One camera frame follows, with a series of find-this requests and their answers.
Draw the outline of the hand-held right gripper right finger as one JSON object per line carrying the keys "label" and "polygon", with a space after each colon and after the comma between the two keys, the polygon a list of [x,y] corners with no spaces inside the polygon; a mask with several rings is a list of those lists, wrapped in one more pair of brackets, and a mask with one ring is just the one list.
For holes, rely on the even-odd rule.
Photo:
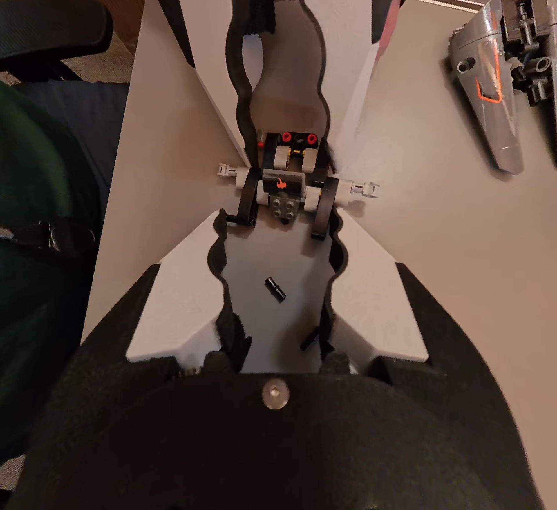
{"label": "hand-held right gripper right finger", "polygon": [[319,323],[321,360],[343,353],[364,374],[381,356],[425,363],[429,353],[397,262],[343,208],[331,214],[329,262]]}

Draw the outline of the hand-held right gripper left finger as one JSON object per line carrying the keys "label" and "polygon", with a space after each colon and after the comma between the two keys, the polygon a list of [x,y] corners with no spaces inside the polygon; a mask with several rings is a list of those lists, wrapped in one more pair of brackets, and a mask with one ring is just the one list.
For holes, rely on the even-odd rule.
{"label": "hand-held right gripper left finger", "polygon": [[173,357],[183,369],[222,352],[234,372],[252,339],[234,313],[222,276],[227,264],[227,214],[212,212],[160,261],[126,352],[130,362]]}

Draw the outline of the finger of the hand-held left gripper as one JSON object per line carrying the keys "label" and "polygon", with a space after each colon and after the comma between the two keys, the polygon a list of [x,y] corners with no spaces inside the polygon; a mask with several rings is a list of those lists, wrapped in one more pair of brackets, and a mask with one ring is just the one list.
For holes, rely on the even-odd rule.
{"label": "finger of the hand-held left gripper", "polygon": [[372,43],[372,0],[304,0],[325,48],[321,93],[329,109],[328,145],[337,172],[346,172],[379,44]]}
{"label": "finger of the hand-held left gripper", "polygon": [[249,0],[179,2],[196,74],[243,161],[257,168],[252,87],[242,59]]}

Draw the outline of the black grey lego subassembly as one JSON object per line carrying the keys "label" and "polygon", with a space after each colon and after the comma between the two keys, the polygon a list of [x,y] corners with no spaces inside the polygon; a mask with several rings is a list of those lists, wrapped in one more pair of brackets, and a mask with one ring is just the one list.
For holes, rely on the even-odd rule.
{"label": "black grey lego subassembly", "polygon": [[288,225],[301,210],[313,215],[311,238],[324,241],[334,208],[346,207],[355,195],[377,198],[379,185],[340,179],[325,137],[316,133],[261,130],[256,146],[261,154],[259,168],[220,164],[218,176],[233,178],[240,191],[236,214],[226,222],[254,227],[258,210],[266,207],[272,216]]}

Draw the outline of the grey lego wing assembly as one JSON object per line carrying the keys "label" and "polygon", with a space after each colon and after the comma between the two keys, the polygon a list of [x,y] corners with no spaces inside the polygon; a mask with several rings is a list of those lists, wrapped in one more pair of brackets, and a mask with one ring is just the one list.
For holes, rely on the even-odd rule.
{"label": "grey lego wing assembly", "polygon": [[490,0],[449,39],[449,62],[499,170],[524,170],[514,92],[556,120],[556,0]]}

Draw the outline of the person's blue jeans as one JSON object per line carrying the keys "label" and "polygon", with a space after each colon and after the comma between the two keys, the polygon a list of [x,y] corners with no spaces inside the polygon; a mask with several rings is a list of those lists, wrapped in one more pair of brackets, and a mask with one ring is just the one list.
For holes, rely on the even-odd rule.
{"label": "person's blue jeans", "polygon": [[24,82],[15,88],[64,124],[78,140],[94,173],[105,212],[129,83],[49,80]]}

